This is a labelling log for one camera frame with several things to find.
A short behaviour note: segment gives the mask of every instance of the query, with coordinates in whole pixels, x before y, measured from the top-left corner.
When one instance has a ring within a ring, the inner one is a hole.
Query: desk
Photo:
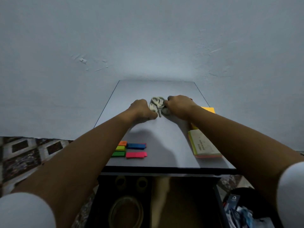
[[[185,95],[198,105],[209,107],[194,82],[120,80],[96,126],[126,110],[136,99],[143,98],[150,103],[154,96],[167,98],[170,95]],[[218,177],[237,173],[235,167],[224,157],[195,158],[188,141],[188,131],[188,122],[172,115],[137,124],[122,140],[147,143],[145,151],[148,157],[111,158],[102,174]]]

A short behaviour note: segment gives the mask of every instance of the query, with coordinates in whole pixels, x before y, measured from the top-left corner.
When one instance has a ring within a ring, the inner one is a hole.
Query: person's left hand
[[[158,115],[149,109],[148,103],[145,99],[135,100],[128,110],[135,113],[137,120],[156,119]]]

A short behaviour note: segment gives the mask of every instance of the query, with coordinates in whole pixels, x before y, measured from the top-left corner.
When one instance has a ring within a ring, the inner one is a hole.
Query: scissors
[[[159,117],[162,116],[161,112],[165,115],[170,114],[169,109],[164,105],[164,100],[163,97],[153,97],[149,105],[150,110],[158,113]]]

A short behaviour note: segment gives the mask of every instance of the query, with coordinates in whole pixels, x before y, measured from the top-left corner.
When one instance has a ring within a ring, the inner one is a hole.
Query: wall
[[[119,79],[193,80],[219,114],[304,149],[303,4],[1,0],[1,135],[71,138]]]

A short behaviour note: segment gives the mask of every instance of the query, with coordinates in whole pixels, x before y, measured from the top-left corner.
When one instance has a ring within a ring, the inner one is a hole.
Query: tiled floor
[[[21,181],[50,160],[71,140],[0,137],[0,197],[9,194]],[[228,192],[241,181],[240,175],[222,178],[218,186]],[[84,227],[94,199],[92,192],[73,223]]]

